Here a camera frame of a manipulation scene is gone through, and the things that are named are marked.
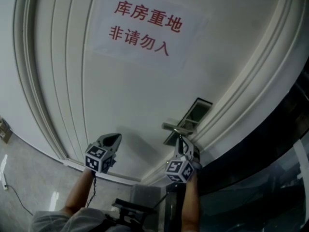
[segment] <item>person's arm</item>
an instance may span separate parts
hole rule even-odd
[[[182,232],[199,232],[200,204],[197,191],[197,174],[187,182],[182,210]]]
[[[81,208],[85,207],[92,182],[93,175],[91,173],[91,170],[85,168],[84,172],[79,177],[73,189],[71,190],[67,198],[66,204],[64,208],[61,209],[61,211],[70,216],[73,216]]]

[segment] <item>wall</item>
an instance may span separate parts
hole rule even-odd
[[[58,159],[35,121],[20,84],[13,45],[14,5],[15,0],[0,0],[0,115],[16,135]]]

